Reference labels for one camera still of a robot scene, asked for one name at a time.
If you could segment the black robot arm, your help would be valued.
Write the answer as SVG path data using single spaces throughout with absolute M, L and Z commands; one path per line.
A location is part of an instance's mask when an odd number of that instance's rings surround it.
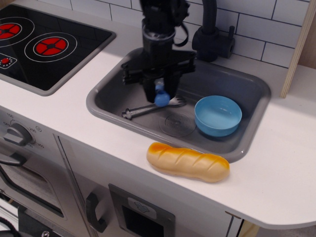
M 189 15 L 184 0 L 142 0 L 140 2 L 143 47 L 137 55 L 122 64 L 124 84 L 140 83 L 146 98 L 158 107 L 175 97 L 180 78 L 195 70 L 192 51 L 174 50 L 188 40 L 175 43 L 175 29 L 187 28 L 183 20 Z

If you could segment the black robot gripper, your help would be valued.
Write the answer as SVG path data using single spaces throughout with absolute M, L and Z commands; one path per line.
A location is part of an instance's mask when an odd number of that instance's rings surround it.
M 193 51 L 174 50 L 175 31 L 155 33 L 143 31 L 143 47 L 140 52 L 122 64 L 123 83 L 142 83 L 147 101 L 156 97 L 155 80 L 163 78 L 163 90 L 174 98 L 181 73 L 194 71 Z

